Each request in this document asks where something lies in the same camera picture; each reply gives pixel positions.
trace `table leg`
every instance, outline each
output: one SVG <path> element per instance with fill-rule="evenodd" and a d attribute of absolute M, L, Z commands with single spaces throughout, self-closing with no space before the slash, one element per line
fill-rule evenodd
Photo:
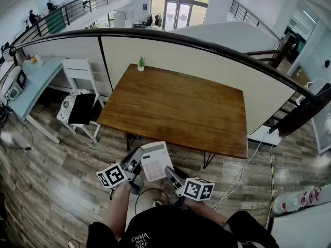
<path fill-rule="evenodd" d="M 57 144 L 60 143 L 60 140 L 55 138 L 50 132 L 48 132 L 42 125 L 40 125 L 32 116 L 27 115 L 26 119 L 35 126 L 38 130 L 40 130 L 43 134 L 45 134 L 48 138 L 52 141 L 56 142 Z"/>
<path fill-rule="evenodd" d="M 133 142 L 136 140 L 137 136 L 133 135 L 133 134 L 126 134 L 126 145 L 127 145 L 127 150 L 130 150 L 131 145 L 133 144 Z"/>
<path fill-rule="evenodd" d="M 210 158 L 211 153 L 209 153 L 207 162 L 206 162 L 206 152 L 203 153 L 204 156 L 204 166 L 202 168 L 206 169 L 207 166 L 210 164 L 210 162 L 212 161 L 212 159 L 215 157 L 215 154 Z"/>

